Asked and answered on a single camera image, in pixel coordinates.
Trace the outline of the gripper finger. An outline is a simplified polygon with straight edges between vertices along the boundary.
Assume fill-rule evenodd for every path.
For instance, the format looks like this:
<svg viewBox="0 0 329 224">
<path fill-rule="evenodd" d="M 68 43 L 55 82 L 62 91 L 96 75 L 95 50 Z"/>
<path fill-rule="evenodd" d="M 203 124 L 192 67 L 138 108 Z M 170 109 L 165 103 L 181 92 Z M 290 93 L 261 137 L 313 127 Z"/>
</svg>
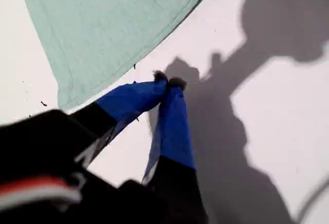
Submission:
<svg viewBox="0 0 329 224">
<path fill-rule="evenodd" d="M 157 70 L 152 81 L 118 86 L 72 113 L 71 117 L 96 136 L 96 140 L 75 157 L 75 162 L 88 167 L 130 123 L 160 103 L 167 87 L 167 76 Z"/>
<path fill-rule="evenodd" d="M 186 82 L 171 78 L 158 109 L 145 186 L 164 204 L 162 223 L 207 223 L 197 181 L 184 99 Z"/>
</svg>

